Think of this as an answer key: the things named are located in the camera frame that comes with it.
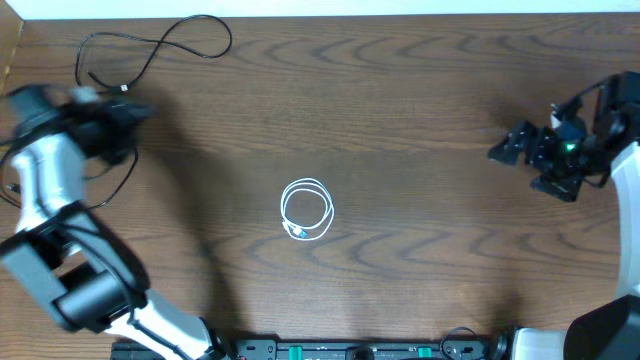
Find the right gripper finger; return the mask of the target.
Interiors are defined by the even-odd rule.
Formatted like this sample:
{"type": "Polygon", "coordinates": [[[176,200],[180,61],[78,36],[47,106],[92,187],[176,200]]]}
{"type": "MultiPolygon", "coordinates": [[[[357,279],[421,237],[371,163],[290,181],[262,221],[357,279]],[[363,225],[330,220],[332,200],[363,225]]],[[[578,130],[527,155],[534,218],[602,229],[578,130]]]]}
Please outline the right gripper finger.
{"type": "Polygon", "coordinates": [[[507,135],[487,153],[490,160],[506,165],[515,165],[521,154],[528,160],[532,145],[539,129],[528,121],[523,121],[512,128],[507,135]]]}
{"type": "Polygon", "coordinates": [[[577,200],[585,176],[581,173],[560,175],[543,174],[535,178],[530,187],[564,202],[577,200]]]}

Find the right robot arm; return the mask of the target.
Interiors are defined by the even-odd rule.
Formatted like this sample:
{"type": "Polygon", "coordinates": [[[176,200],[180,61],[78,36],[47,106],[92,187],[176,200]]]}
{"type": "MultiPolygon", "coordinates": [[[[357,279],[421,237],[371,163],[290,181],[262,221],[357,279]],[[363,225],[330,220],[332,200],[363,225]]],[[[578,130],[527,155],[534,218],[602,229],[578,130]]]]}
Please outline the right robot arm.
{"type": "Polygon", "coordinates": [[[521,327],[510,359],[609,360],[639,356],[639,75],[610,75],[554,106],[551,123],[522,121],[489,149],[490,160],[522,160],[538,175],[530,186],[563,202],[581,187],[615,187],[619,261],[612,301],[564,330],[521,327]]]}

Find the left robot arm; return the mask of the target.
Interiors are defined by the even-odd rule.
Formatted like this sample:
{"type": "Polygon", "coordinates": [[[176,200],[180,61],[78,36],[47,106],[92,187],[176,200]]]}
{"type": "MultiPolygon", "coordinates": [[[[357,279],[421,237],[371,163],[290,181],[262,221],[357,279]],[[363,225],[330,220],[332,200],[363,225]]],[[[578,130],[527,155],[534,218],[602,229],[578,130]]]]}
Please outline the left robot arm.
{"type": "Polygon", "coordinates": [[[55,103],[43,84],[6,96],[17,117],[5,159],[19,173],[21,215],[1,263],[60,327],[127,338],[164,359],[231,359],[237,352],[204,319],[154,291],[130,248],[86,203],[85,167],[136,153],[153,110],[91,87],[55,103]]]}

